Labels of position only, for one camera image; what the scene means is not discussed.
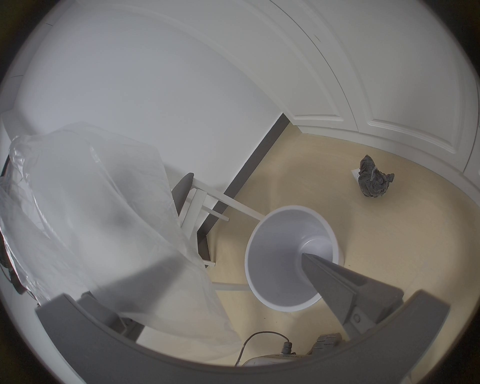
beige floor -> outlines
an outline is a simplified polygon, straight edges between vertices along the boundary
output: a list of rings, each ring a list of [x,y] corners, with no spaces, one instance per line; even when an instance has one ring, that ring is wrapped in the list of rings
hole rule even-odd
[[[350,170],[369,154],[378,168],[395,173],[379,199],[362,195]],[[288,126],[236,197],[267,214],[291,204],[309,207],[333,228],[345,254],[345,267],[395,285],[405,299],[423,288],[451,304],[436,341],[412,373],[414,382],[449,349],[480,297],[480,209],[454,185],[415,163],[360,144],[302,134]],[[208,236],[217,265],[213,281],[246,283],[244,254],[257,222],[231,208],[230,221],[218,222]],[[219,292],[241,339],[273,330],[287,335],[297,353],[307,352],[317,336],[343,332],[320,300],[294,313],[271,310],[251,292]],[[258,335],[242,362],[278,353],[282,339]],[[217,360],[233,364],[236,355]]]

white chair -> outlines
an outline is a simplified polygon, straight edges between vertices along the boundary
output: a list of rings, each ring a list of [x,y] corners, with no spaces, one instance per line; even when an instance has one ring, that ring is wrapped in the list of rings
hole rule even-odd
[[[209,214],[218,217],[220,220],[228,221],[229,218],[225,215],[222,215],[218,212],[213,211],[210,208],[204,206],[204,201],[207,195],[212,196],[213,198],[225,203],[226,205],[231,206],[232,208],[237,209],[240,212],[245,213],[248,216],[251,216],[257,220],[262,220],[264,216],[253,209],[239,203],[238,201],[224,195],[222,192],[219,192],[208,185],[202,183],[201,181],[193,177],[193,173],[185,175],[178,184],[172,190],[173,201],[177,209],[177,213],[180,215],[183,205],[188,200],[187,196],[191,189],[196,189],[195,193],[190,202],[190,206],[186,212],[185,218],[181,223],[181,229],[183,233],[191,240],[192,245],[198,251],[197,237],[194,233],[195,224],[197,222],[198,216],[201,211],[206,211]],[[204,260],[204,264],[207,266],[215,266],[215,262]],[[223,291],[250,291],[248,284],[232,284],[232,283],[213,283],[216,290]]]

translucent plastic sheet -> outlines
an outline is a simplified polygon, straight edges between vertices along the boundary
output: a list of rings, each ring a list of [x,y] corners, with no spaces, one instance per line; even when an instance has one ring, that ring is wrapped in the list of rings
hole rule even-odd
[[[89,290],[170,342],[178,337],[185,352],[204,348],[189,358],[238,350],[204,264],[179,227],[156,148],[75,124],[15,138],[10,158],[24,188],[14,179],[2,183],[1,230],[21,282],[40,303]]]

black trash bag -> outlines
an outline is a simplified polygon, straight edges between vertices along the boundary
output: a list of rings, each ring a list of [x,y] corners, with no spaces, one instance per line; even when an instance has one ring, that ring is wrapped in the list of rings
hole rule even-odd
[[[365,196],[379,197],[385,194],[395,175],[380,172],[372,158],[366,155],[360,162],[359,186]]]

white trash bin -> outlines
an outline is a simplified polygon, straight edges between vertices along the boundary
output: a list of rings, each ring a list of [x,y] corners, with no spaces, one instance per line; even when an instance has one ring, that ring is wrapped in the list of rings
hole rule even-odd
[[[315,211],[285,206],[258,223],[245,253],[248,284],[258,300],[282,312],[300,311],[320,300],[301,268],[302,253],[343,266],[332,228]]]

